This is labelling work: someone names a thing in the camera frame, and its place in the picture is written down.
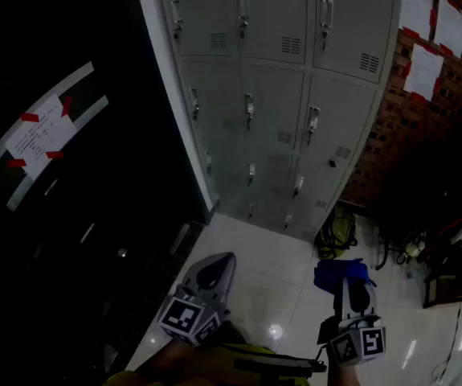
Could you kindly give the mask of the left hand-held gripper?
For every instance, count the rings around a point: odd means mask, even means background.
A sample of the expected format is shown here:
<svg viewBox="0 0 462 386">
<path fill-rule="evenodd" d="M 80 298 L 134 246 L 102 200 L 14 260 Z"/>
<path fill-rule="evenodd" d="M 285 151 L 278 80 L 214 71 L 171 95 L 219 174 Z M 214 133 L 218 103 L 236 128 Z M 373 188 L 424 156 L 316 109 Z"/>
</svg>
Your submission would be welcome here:
<svg viewBox="0 0 462 386">
<path fill-rule="evenodd" d="M 192 346 L 203 344 L 227 320 L 227 299 L 235 276 L 233 252 L 217 253 L 188 268 L 158 319 L 168 336 Z"/>
</svg>

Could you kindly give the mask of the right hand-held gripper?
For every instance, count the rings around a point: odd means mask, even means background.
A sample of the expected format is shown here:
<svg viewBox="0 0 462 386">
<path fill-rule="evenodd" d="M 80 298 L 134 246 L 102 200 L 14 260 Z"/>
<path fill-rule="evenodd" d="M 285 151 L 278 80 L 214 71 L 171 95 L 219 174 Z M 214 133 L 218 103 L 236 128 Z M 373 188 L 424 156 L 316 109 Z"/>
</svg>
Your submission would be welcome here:
<svg viewBox="0 0 462 386">
<path fill-rule="evenodd" d="M 344 277 L 334 294 L 333 309 L 334 315 L 320 326 L 317 343 L 338 365 L 358 365 L 385 354 L 386 328 L 370 281 Z"/>
</svg>

